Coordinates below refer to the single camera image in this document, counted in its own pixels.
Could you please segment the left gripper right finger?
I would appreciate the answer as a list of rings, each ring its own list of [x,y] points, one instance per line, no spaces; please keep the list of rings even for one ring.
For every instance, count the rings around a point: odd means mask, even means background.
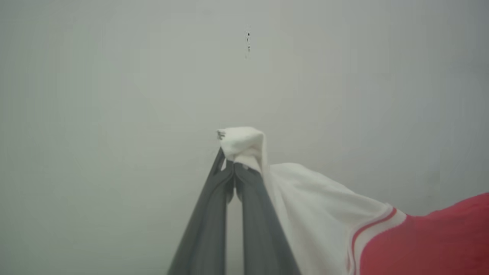
[[[260,172],[235,164],[243,210],[245,275],[300,275]]]

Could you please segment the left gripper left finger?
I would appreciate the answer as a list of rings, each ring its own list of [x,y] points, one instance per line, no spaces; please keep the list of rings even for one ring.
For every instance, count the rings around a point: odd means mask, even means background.
[[[233,174],[232,162],[219,149],[168,275],[226,273],[227,205],[234,193]]]

